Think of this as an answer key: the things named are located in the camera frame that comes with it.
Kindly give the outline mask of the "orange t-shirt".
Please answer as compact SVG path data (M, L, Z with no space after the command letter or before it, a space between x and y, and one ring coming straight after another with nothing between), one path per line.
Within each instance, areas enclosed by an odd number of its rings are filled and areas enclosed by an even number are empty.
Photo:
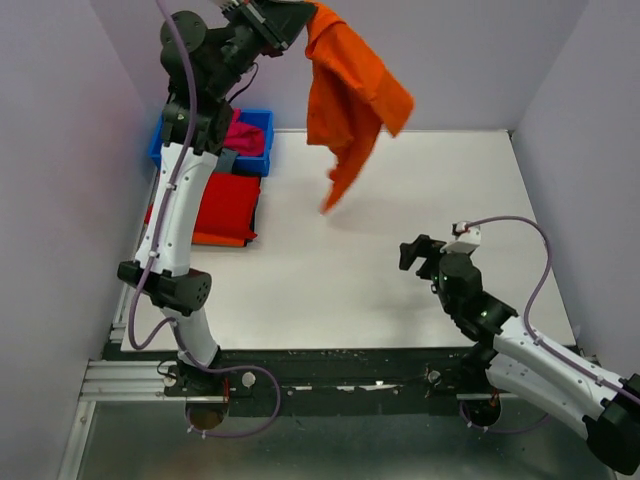
M247 246L248 241L242 238L226 237L202 232L195 232L192 236L194 245L203 246L221 246L232 248L243 248Z
M404 129L414 98L344 19L322 3L313 5L305 48L312 65L307 143L335 156L321 206L327 214L360 175L381 130L397 136Z

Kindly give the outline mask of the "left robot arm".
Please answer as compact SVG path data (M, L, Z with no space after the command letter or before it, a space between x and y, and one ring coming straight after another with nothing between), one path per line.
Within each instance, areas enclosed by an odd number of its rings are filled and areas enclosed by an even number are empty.
M220 1L227 23L211 29L192 11L164 17L160 61L169 76L162 110L161 166L147 229L118 278L133 288L129 312L146 296L165 316L189 368L187 382L201 395L222 380L213 364L220 352L208 326L205 303L210 274L191 266L199 206L231 125L232 88L261 56L288 50L317 11L308 1Z

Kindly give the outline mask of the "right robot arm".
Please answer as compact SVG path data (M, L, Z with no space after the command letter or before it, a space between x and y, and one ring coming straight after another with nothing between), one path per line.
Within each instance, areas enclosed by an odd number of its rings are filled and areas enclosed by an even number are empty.
M616 472L639 469L639 377L624 378L556 343L484 289L471 255L473 243L427 235L399 247L399 267L424 262L417 276L430 282L444 312L473 341L460 367L469 390L489 385L513 393L561 421L591 453Z

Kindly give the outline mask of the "pink t-shirt in bin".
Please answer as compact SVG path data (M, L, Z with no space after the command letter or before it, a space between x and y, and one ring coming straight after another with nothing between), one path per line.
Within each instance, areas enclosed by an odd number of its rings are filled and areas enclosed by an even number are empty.
M223 147L238 152L240 156L258 157L265 150L265 134L259 127L234 121L231 123Z

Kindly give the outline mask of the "blue plastic bin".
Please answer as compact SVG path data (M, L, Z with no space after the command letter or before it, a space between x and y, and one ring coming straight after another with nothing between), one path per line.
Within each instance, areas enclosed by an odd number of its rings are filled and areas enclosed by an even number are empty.
M234 168L267 176L273 145L273 114L270 110L231 109L223 119L222 149L212 173L231 173Z

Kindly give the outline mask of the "grey garment in bin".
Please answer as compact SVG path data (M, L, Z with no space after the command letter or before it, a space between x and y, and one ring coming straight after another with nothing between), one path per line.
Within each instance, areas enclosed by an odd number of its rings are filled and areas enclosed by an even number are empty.
M237 157L237 151L223 148L218 156L213 172L217 174L231 174Z

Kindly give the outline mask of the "folded red t-shirt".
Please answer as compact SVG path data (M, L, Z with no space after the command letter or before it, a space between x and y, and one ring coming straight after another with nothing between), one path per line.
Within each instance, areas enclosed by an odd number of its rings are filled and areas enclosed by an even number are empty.
M242 238L254 232L254 214L261 193L259 176L214 173L205 188L194 232Z

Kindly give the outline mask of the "folded orange t-shirt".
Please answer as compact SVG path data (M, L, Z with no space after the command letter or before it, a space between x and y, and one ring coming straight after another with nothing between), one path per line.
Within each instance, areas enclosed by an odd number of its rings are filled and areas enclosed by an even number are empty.
M203 246L221 246L232 248L243 248L247 246L248 241L242 238L226 237L202 232L195 232L192 236L194 245Z

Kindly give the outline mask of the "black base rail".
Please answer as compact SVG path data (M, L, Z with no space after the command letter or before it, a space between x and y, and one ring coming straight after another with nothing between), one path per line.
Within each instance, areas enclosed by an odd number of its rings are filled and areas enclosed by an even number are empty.
M472 375L467 348L224 350L205 373L183 361L167 397L229 408L237 417L470 414L492 425L507 394Z

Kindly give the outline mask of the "aluminium extrusion frame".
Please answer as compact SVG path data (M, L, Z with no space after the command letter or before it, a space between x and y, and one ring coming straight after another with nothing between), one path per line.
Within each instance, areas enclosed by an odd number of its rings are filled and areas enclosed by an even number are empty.
M154 361L90 361L76 405L58 479L77 479L98 403L164 401L164 380Z

